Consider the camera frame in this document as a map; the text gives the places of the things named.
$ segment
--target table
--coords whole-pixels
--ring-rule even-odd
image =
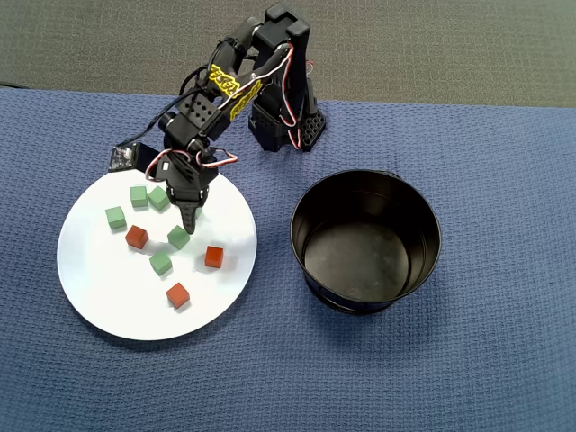
[[[142,343],[74,311],[56,246],[111,146],[168,100],[0,91],[0,429],[573,428],[576,110],[323,102],[309,154],[262,151],[244,112],[218,145],[256,220],[251,280],[212,324]],[[313,297],[289,237],[307,187],[360,167],[418,188],[444,241],[425,285],[367,317]]]

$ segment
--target white plate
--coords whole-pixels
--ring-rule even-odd
[[[210,194],[188,244],[178,250],[167,234],[182,226],[180,210],[170,204],[157,211],[133,209],[131,186],[150,192],[163,183],[146,182],[138,171],[107,174],[78,198],[64,221],[58,241],[58,274],[66,296],[88,321],[113,335],[158,340],[175,338],[208,324],[240,295],[256,260],[256,225],[240,191],[222,175],[210,184]],[[105,210],[120,205],[125,229],[110,229]],[[148,232],[141,251],[125,236],[136,225]],[[224,248],[222,268],[204,265],[209,246]],[[149,258],[165,250],[173,269],[158,276]],[[190,301],[175,310],[167,290],[181,283]]]

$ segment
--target cable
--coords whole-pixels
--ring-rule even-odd
[[[236,97],[236,95],[240,92],[243,92],[244,90],[246,90],[248,87],[252,86],[258,79],[264,79],[264,78],[268,78],[270,77],[272,74],[276,73],[278,70],[280,70],[282,68],[282,66],[284,66],[284,64],[290,59],[289,56],[286,56],[284,58],[284,60],[282,60],[282,62],[280,62],[280,64],[278,66],[276,66],[274,69],[272,69],[270,72],[268,72],[265,75],[261,75],[261,76],[255,76],[254,78],[252,78],[250,81],[248,81],[247,83],[245,83],[241,88],[239,88],[237,91],[235,91],[228,99],[226,99],[223,103],[220,104],[220,106],[218,107],[219,110],[223,110],[224,107],[230,103],[230,101],[232,101],[234,99],[234,97]]]
[[[206,68],[206,76],[202,81],[202,87],[205,87],[208,84],[208,80],[210,79],[210,73],[212,72],[212,63],[214,62],[216,55],[220,52],[222,44],[224,44],[222,40],[218,42],[218,45],[216,46],[216,48],[212,52],[212,55],[210,56],[210,59],[208,60],[208,67]]]
[[[286,98],[286,78],[288,77],[288,72],[290,71],[290,65],[292,64],[292,54],[294,53],[294,46],[290,43],[290,52],[288,53],[288,64],[286,65],[286,69],[284,70],[284,76],[282,78],[282,98],[284,100],[284,106],[288,110],[290,117],[292,117],[292,124],[289,124],[288,121],[284,118],[283,115],[280,115],[280,118],[284,122],[286,126],[289,128],[293,128],[296,126],[297,120],[294,112],[292,111],[292,107],[288,103],[288,99]]]
[[[312,75],[312,71],[314,70],[315,63],[312,60],[306,60],[306,64],[310,65],[310,70],[306,70],[306,77],[310,77]]]
[[[288,102],[288,98],[286,97],[286,78],[288,77],[288,72],[290,71],[290,65],[292,64],[292,54],[294,53],[294,46],[292,44],[290,44],[290,53],[288,54],[289,60],[288,60],[288,64],[286,65],[286,69],[284,70],[284,75],[282,78],[282,98],[284,101],[284,106],[286,107],[286,109],[288,110],[288,113],[290,114],[290,117],[292,118],[292,124],[290,124],[283,115],[280,114],[280,118],[282,119],[283,123],[288,126],[289,128],[293,128],[294,126],[296,126],[296,124],[298,124],[298,120],[296,119],[296,116],[294,115],[294,111],[292,109],[292,107],[290,106],[290,103]],[[290,142],[292,143],[292,145],[294,146],[295,149],[299,150],[302,148],[302,130],[301,128],[298,128],[298,143],[296,143],[296,141],[294,140],[294,137],[292,135],[292,129],[288,130],[288,138],[290,139]]]
[[[20,85],[15,83],[7,83],[5,81],[0,81],[0,87],[10,87],[10,88],[20,88],[22,90],[30,90],[26,85]]]
[[[218,148],[218,147],[212,147],[212,148],[214,149],[214,151],[222,151],[222,152],[226,153],[226,155],[228,156],[228,159],[219,160],[218,162],[212,162],[210,164],[203,164],[202,161],[200,160],[200,152],[198,152],[198,153],[196,153],[196,162],[198,163],[199,166],[202,166],[205,168],[215,168],[215,167],[222,167],[222,166],[227,165],[227,164],[234,164],[234,163],[238,162],[238,156],[231,154],[225,148]]]
[[[294,137],[292,136],[292,129],[288,130],[288,138],[290,138],[290,142],[294,146],[295,149],[300,150],[302,148],[302,129],[298,128],[298,144],[294,141]]]
[[[187,77],[184,79],[182,85],[180,86],[180,93],[179,93],[179,95],[183,95],[183,94],[184,94],[184,91],[185,91],[185,89],[186,89],[186,86],[188,86],[188,83],[190,82],[190,80],[191,80],[192,78],[198,77],[198,76],[200,75],[200,72],[202,72],[203,70],[205,70],[205,69],[207,69],[207,68],[208,68],[208,65],[200,66],[200,67],[198,67],[192,74],[190,74],[189,76],[187,76]]]
[[[146,127],[146,129],[141,132],[141,133],[137,133],[136,135],[134,135],[133,137],[130,137],[128,139],[125,139],[123,142],[121,142],[118,146],[124,146],[126,144],[130,144],[132,142],[134,142],[135,140],[139,140],[140,138],[144,137],[145,135],[147,135],[150,131],[152,131],[152,128],[154,128],[154,125],[158,122],[158,120],[160,120],[160,118],[166,114],[168,111],[170,111],[176,104],[179,104],[180,102],[182,102],[186,97],[190,96],[190,95],[194,95],[198,92],[200,92],[201,88],[199,87],[194,87],[191,88],[190,90],[188,90],[186,93],[179,95],[176,99],[174,99],[171,103],[169,103],[168,105],[166,105],[164,107],[164,109],[159,112],[156,117],[154,117],[152,119],[152,121],[148,124],[148,126]]]
[[[160,159],[168,153],[178,153],[180,155],[186,156],[186,158],[188,159],[188,162],[192,161],[192,155],[190,155],[190,153],[188,153],[187,151],[174,150],[173,148],[167,148],[166,150],[162,150],[160,153],[158,153],[158,156],[154,157],[154,160],[152,160],[152,162],[150,162],[150,165],[148,165],[148,168],[146,168],[145,177],[147,180],[150,180],[153,182],[161,182],[162,181],[162,180],[151,179],[150,173],[152,172],[152,168],[154,168],[154,166],[160,161]]]

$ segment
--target robotic arm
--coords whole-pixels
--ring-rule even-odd
[[[265,150],[278,151],[292,143],[310,151],[323,132],[326,120],[306,77],[309,34],[310,26],[282,4],[266,11],[264,23],[256,18],[245,20],[219,43],[207,65],[184,81],[181,95],[144,132],[113,149],[109,172],[136,168],[147,178],[166,180],[166,193],[180,208],[184,228],[194,233],[196,210],[206,202],[218,167],[238,160],[223,148],[210,147],[210,142],[253,99],[248,126]],[[252,47],[258,50],[254,68],[239,76]],[[203,69],[205,76],[199,78]],[[193,77],[194,87],[185,91]],[[173,107],[178,113],[170,111]],[[137,142],[156,122],[165,133],[161,152]],[[228,158],[219,161],[217,152]]]

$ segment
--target yellow label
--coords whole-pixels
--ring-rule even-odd
[[[234,95],[240,88],[240,83],[236,80],[234,76],[225,74],[222,69],[217,65],[212,65],[210,69],[210,80],[214,82],[218,88],[224,92],[227,96]]]
[[[250,89],[250,91],[242,98],[238,101],[238,103],[236,105],[234,105],[234,108],[232,108],[232,111],[230,111],[230,119],[234,120],[238,114],[240,114],[240,112],[246,108],[246,105],[248,105],[248,103],[254,99],[256,97],[256,95],[258,94],[258,92],[260,91],[260,89],[262,88],[262,81],[260,81],[259,79],[255,82],[254,85],[252,85],[252,88]]]

